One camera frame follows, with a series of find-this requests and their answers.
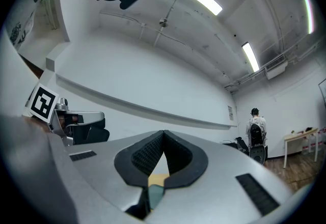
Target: white table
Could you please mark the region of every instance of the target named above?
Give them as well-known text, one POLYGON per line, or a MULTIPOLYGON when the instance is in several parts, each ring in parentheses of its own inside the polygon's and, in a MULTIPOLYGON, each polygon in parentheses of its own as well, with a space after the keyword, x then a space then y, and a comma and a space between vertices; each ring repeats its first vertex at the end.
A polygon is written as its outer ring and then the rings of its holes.
POLYGON ((310 131, 307 131, 307 132, 304 132, 304 133, 300 133, 300 134, 288 134, 288 135, 284 136, 285 156, 284 156, 284 166, 283 166, 283 168, 286 168, 287 143, 290 142, 290 141, 301 139, 301 138, 303 138, 303 137, 306 136, 308 138, 309 151, 311 151, 311 148, 310 148, 310 138, 309 138, 309 136, 311 134, 314 134, 315 135, 315 138, 316 138, 315 161, 317 161, 317 154, 318 154, 318 136, 317 136, 317 132, 318 132, 318 128, 313 128, 310 131))

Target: hair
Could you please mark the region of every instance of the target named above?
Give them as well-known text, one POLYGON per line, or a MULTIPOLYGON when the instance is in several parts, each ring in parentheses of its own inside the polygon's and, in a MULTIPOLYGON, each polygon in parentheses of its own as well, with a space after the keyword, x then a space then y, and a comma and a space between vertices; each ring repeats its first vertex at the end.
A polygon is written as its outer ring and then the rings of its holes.
POLYGON ((259 114, 259 110, 257 109, 257 108, 253 108, 252 110, 251 110, 251 115, 252 116, 257 116, 259 114))

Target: small sign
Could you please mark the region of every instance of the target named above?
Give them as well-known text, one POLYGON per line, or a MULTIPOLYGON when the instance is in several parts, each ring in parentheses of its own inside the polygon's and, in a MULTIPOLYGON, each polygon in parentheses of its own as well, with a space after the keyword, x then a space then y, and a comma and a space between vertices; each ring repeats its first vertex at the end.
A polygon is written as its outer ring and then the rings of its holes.
POLYGON ((57 93, 39 83, 29 101, 29 111, 44 122, 50 123, 58 98, 57 93))

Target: wooden floor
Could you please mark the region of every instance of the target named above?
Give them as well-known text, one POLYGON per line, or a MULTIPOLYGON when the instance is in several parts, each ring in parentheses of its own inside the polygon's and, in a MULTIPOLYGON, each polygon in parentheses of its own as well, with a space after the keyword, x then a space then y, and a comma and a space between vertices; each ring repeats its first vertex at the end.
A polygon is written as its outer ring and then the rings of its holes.
POLYGON ((283 168, 284 158, 268 160, 264 165, 285 181, 293 191, 297 191, 314 181, 321 169, 323 157, 324 150, 318 151, 316 162, 314 162, 315 153, 309 153, 288 156, 285 169, 283 168))

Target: ceiling pipe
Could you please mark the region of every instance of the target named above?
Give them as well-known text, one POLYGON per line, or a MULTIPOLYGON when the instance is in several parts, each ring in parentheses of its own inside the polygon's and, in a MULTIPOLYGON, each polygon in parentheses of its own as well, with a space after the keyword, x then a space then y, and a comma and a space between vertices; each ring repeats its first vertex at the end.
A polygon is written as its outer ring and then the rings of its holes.
MULTIPOLYGON (((167 14, 166 17, 165 17, 166 20, 168 20, 168 18, 169 18, 169 16, 170 16, 171 12, 173 11, 173 8, 174 8, 174 5, 176 4, 176 2, 177 2, 177 0, 174 0, 174 2, 173 2, 173 4, 172 4, 171 8, 169 9, 168 14, 167 14)), ((162 27, 160 28, 160 30, 159 30, 157 36, 156 36, 156 39, 155 39, 154 44, 153 44, 153 47, 156 46, 156 44, 157 44, 157 42, 158 42, 158 40, 159 40, 159 38, 160 38, 160 36, 161 36, 161 33, 162 33, 163 29, 164 29, 164 27, 162 26, 162 27)))
MULTIPOLYGON (((297 62, 303 60, 304 58, 306 58, 309 54, 311 54, 312 52, 314 52, 317 49, 317 45, 325 38, 325 36, 321 37, 316 43, 314 43, 311 47, 308 48, 307 51, 305 51, 303 54, 301 54, 299 57, 297 55, 295 55, 293 58, 291 58, 288 62, 289 63, 293 63, 296 64, 297 62)), ((241 77, 240 79, 234 81, 233 83, 225 86, 224 88, 229 88, 232 86, 237 86, 240 84, 243 84, 251 79, 253 79, 254 77, 258 76, 260 73, 265 71, 265 66, 267 64, 269 64, 270 62, 272 62, 273 60, 277 59, 279 56, 283 55, 284 53, 286 53, 287 51, 289 51, 290 49, 292 49, 299 41, 297 41, 295 44, 293 44, 290 48, 288 48, 286 51, 284 51, 282 54, 278 55, 276 58, 272 59, 271 61, 267 62, 266 64, 264 64, 260 70, 256 73, 250 74, 250 75, 245 75, 243 77, 241 77)))
MULTIPOLYGON (((288 30, 288 32, 287 33, 285 33, 284 35, 283 35, 283 38, 282 39, 284 39, 285 38, 285 36, 287 36, 289 33, 291 33, 292 31, 293 31, 293 27, 291 28, 291 29, 289 29, 288 30)), ((278 44, 279 43, 279 41, 280 41, 281 39, 278 39, 276 42, 274 42, 272 45, 270 45, 269 47, 267 47, 266 49, 264 49, 263 51, 261 51, 260 53, 259 53, 259 55, 262 55, 264 52, 266 52, 266 51, 268 51, 271 47, 273 47, 273 46, 275 46, 276 44, 278 44)))
POLYGON ((141 31, 141 34, 139 36, 139 40, 142 39, 142 35, 143 35, 143 32, 144 32, 145 25, 146 25, 145 23, 142 23, 142 31, 141 31))
POLYGON ((184 45, 184 46, 186 46, 187 48, 191 49, 191 50, 193 51, 193 53, 196 54, 199 58, 202 58, 205 62, 208 62, 210 65, 214 66, 214 69, 216 69, 217 72, 218 72, 219 74, 221 74, 222 76, 226 77, 229 81, 233 81, 232 78, 230 78, 229 76, 227 76, 223 71, 221 71, 221 70, 216 66, 216 64, 214 63, 214 61, 212 61, 212 59, 211 59, 207 54, 202 53, 202 52, 199 52, 198 50, 191 48, 190 46, 188 46, 187 44, 183 43, 182 41, 177 40, 177 39, 175 39, 175 38, 172 38, 172 37, 170 37, 170 36, 168 36, 168 35, 165 35, 164 33, 162 33, 162 31, 159 31, 159 30, 157 30, 157 29, 154 29, 153 27, 147 26, 145 23, 141 23, 141 22, 139 22, 138 20, 136 20, 135 18, 131 18, 131 17, 128 17, 128 16, 119 15, 119 14, 115 14, 115 13, 105 12, 105 11, 100 11, 100 14, 105 14, 105 15, 110 15, 110 16, 115 16, 115 17, 120 17, 120 18, 124 18, 124 19, 127 19, 127 20, 131 20, 131 21, 135 21, 135 22, 137 22, 139 25, 141 25, 141 26, 143 27, 143 29, 146 27, 146 28, 148 28, 148 29, 150 29, 150 30, 154 30, 154 31, 158 32, 159 35, 162 35, 162 36, 164 36, 164 37, 166 37, 166 38, 169 38, 169 39, 171 39, 171 40, 174 40, 174 41, 176 41, 176 42, 181 43, 182 45, 184 45))

